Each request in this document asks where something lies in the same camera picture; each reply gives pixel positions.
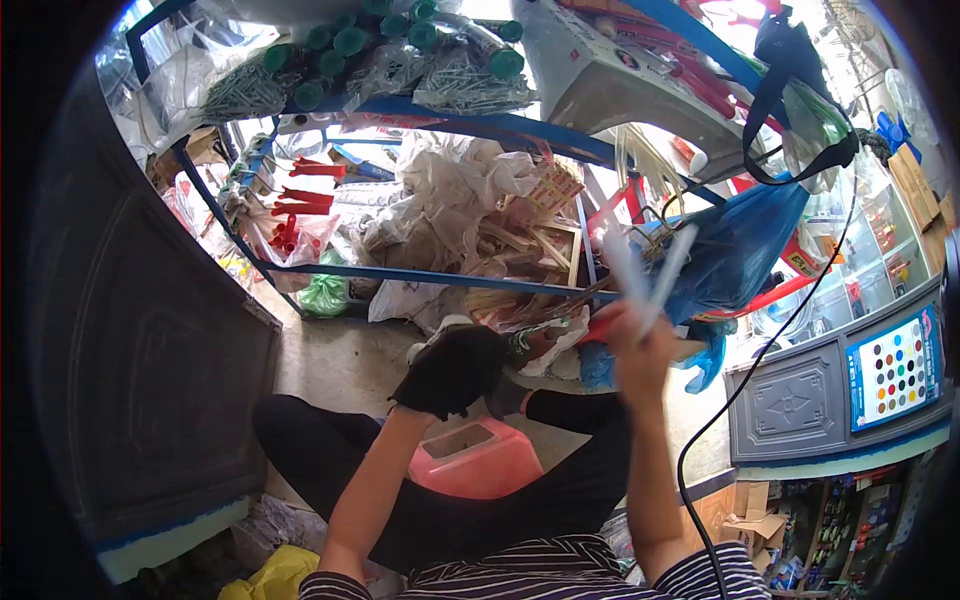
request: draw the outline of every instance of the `black cable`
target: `black cable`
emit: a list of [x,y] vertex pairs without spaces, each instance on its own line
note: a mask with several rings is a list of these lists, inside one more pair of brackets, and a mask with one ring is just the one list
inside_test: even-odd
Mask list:
[[836,249],[833,251],[833,256],[830,257],[827,266],[824,267],[824,270],[820,273],[820,276],[817,277],[817,280],[813,282],[813,287],[810,288],[809,293],[804,298],[804,301],[797,306],[797,309],[794,311],[790,318],[786,320],[786,323],[780,328],[777,333],[774,334],[774,337],[770,338],[767,343],[760,350],[760,354],[756,356],[754,364],[750,367],[750,370],[747,371],[747,374],[743,377],[743,381],[740,382],[740,385],[737,386],[736,391],[733,392],[733,395],[730,396],[730,399],[727,400],[727,403],[723,405],[716,415],[714,415],[707,424],[700,428],[700,431],[693,434],[693,437],[690,438],[690,441],[686,443],[684,449],[680,452],[680,458],[677,460],[677,485],[680,488],[680,497],[684,500],[684,505],[690,513],[690,519],[693,521],[694,527],[697,528],[697,533],[700,534],[700,539],[704,542],[704,547],[707,550],[707,554],[710,556],[710,564],[713,566],[713,571],[717,576],[717,586],[720,587],[720,598],[721,600],[729,600],[727,596],[727,584],[723,578],[723,571],[720,568],[720,560],[717,558],[716,549],[713,547],[713,542],[710,541],[710,536],[707,533],[707,529],[704,528],[703,522],[700,520],[700,517],[697,515],[696,509],[693,508],[693,502],[690,500],[690,494],[686,491],[686,483],[684,482],[684,459],[686,458],[686,453],[689,451],[690,447],[693,446],[693,443],[696,442],[704,433],[707,432],[710,427],[716,423],[724,413],[727,412],[733,402],[740,396],[740,393],[743,392],[743,388],[746,387],[747,382],[750,381],[751,375],[756,371],[756,367],[759,366],[760,361],[763,360],[763,355],[767,353],[767,350],[770,349],[770,346],[777,341],[777,338],[780,336],[783,331],[793,323],[793,320],[797,318],[797,315],[800,314],[800,311],[804,309],[806,304],[813,298],[813,293],[817,291],[817,287],[820,285],[820,282],[824,280],[824,277],[827,276],[827,273],[830,271],[830,265],[833,264],[833,261],[836,259],[837,254],[840,253],[840,248],[843,244],[844,238],[847,237],[847,228],[850,227],[850,221],[853,218],[853,208],[856,206],[856,175],[853,176],[853,198],[850,202],[850,212],[847,214],[847,223],[843,227],[843,233],[840,234],[840,239],[837,241]]

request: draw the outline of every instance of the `green bottle cap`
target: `green bottle cap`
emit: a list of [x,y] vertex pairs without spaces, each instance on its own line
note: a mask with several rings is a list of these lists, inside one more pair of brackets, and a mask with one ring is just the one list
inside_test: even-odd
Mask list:
[[437,6],[434,0],[417,0],[417,2],[410,7],[410,20],[414,23],[432,21],[438,12],[440,12],[440,7]]
[[316,108],[324,98],[323,89],[314,81],[300,84],[294,92],[294,104],[304,112]]
[[387,16],[390,14],[390,7],[393,4],[394,0],[363,0],[363,10],[367,14]]
[[337,18],[333,19],[333,29],[342,30],[347,27],[353,27],[356,25],[357,15],[352,12],[344,12]]
[[514,43],[520,41],[520,38],[523,37],[523,26],[520,25],[519,21],[507,21],[496,28],[496,34],[503,41]]
[[356,27],[347,27],[333,38],[333,49],[342,57],[352,57],[363,50],[367,39],[367,32]]
[[333,36],[330,34],[330,28],[325,25],[314,27],[306,37],[306,47],[310,50],[323,50],[330,45]]
[[410,45],[418,50],[433,50],[437,45],[437,26],[433,23],[414,23],[407,32]]
[[523,71],[523,57],[516,50],[497,50],[490,57],[490,70],[497,79],[511,79]]
[[290,44],[278,44],[267,48],[263,53],[263,70],[267,73],[276,73],[290,59]]
[[390,14],[380,21],[380,33],[386,37],[400,37],[407,33],[410,21],[402,14]]
[[336,50],[327,50],[321,54],[320,59],[317,60],[317,68],[327,77],[339,75],[346,66],[347,61],[337,54]]

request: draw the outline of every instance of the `metal shelf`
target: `metal shelf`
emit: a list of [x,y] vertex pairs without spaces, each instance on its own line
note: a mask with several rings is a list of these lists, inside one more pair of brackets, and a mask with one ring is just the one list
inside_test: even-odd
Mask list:
[[[137,22],[127,32],[126,38],[130,46],[133,66],[140,82],[144,83],[149,75],[146,62],[146,56],[141,42],[141,37],[150,31],[156,24],[167,17],[176,13],[183,7],[191,4],[193,0],[166,0],[159,4],[152,12]],[[749,64],[740,58],[727,44],[721,41],[716,35],[699,23],[695,18],[675,6],[669,0],[625,0],[625,2],[646,14],[656,18],[668,29],[685,36],[694,46],[714,58],[731,75],[733,75],[747,89],[753,91],[759,84],[760,77],[749,66]],[[336,112],[342,109],[345,103],[343,97],[328,98],[314,112]],[[410,98],[404,97],[382,97],[368,100],[358,111],[373,112],[379,114],[403,114],[413,116],[425,116],[443,119],[442,122],[435,125],[424,127],[423,129],[432,131],[443,131],[471,135],[493,139],[512,148],[523,148],[535,151],[537,141],[545,140],[551,146],[554,153],[562,156],[569,156],[576,160],[612,168],[614,162],[613,145],[602,140],[596,139],[586,133],[576,132],[574,130],[543,123],[533,119],[528,119],[514,114],[501,114],[491,116],[473,116],[465,117],[458,115],[448,115],[434,112],[427,108],[419,107],[411,102]],[[300,114],[302,111],[296,107],[288,107],[284,113]],[[785,114],[782,105],[774,109],[774,116],[780,122],[786,125]],[[338,142],[348,143],[345,139],[338,139]],[[403,269],[380,268],[380,267],[353,267],[345,265],[303,265],[299,267],[278,267],[273,263],[261,260],[255,256],[250,247],[244,240],[230,232],[227,218],[217,204],[216,199],[206,188],[206,184],[197,172],[196,167],[189,159],[185,151],[186,138],[177,142],[173,150],[175,156],[180,161],[187,176],[193,182],[197,191],[201,194],[207,206],[213,212],[217,220],[230,235],[230,238],[250,260],[262,275],[274,284],[270,271],[293,272],[293,273],[312,273],[329,274],[337,276],[361,276],[375,279],[398,279],[406,281],[420,281],[427,283],[444,283],[449,285],[464,285],[472,287],[485,287],[500,290],[510,290],[516,292],[529,292],[540,294],[552,294],[558,296],[572,296],[580,292],[579,288],[571,288],[560,285],[547,285],[530,281],[515,281],[509,279],[494,279],[489,277],[463,276],[447,273],[432,273],[426,271],[408,271]],[[693,181],[683,178],[687,185]],[[706,188],[701,188],[696,195],[704,198],[712,204],[721,204],[724,201],[720,196],[709,192]],[[590,282],[596,280],[596,275],[592,263],[592,249],[590,248],[589,236],[587,232],[587,221],[581,197],[577,197],[578,215],[580,225],[583,230],[583,239],[587,255],[588,273]],[[287,294],[282,296],[301,314],[300,306]],[[614,292],[599,292],[596,298],[600,300],[613,300],[618,296]]]

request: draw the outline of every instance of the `person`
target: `person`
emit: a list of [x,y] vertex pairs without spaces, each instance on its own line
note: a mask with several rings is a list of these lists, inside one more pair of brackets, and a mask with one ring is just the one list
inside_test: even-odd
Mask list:
[[[301,600],[369,600],[365,559],[408,578],[416,598],[717,598],[705,551],[691,553],[667,449],[661,396],[673,332],[658,320],[637,341],[639,320],[615,302],[619,394],[530,392],[509,378],[488,405],[502,417],[590,434],[542,477],[493,500],[432,492],[405,479],[434,415],[395,406],[382,428],[365,415],[332,413],[293,396],[259,402],[254,431],[279,473],[329,524]],[[627,584],[599,531],[627,497],[636,562],[649,586]],[[737,542],[715,545],[730,598],[769,598]]]

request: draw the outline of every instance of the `striped shirt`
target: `striped shirt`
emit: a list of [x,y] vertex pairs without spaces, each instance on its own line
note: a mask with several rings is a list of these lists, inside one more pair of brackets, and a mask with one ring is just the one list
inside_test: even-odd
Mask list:
[[[731,600],[770,599],[763,580],[737,542],[716,545]],[[669,568],[652,588],[623,581],[600,535],[528,540],[477,562],[444,563],[410,575],[397,600],[716,600],[717,580],[706,551]],[[300,584],[300,600],[371,600],[366,588],[345,575],[317,571]]]

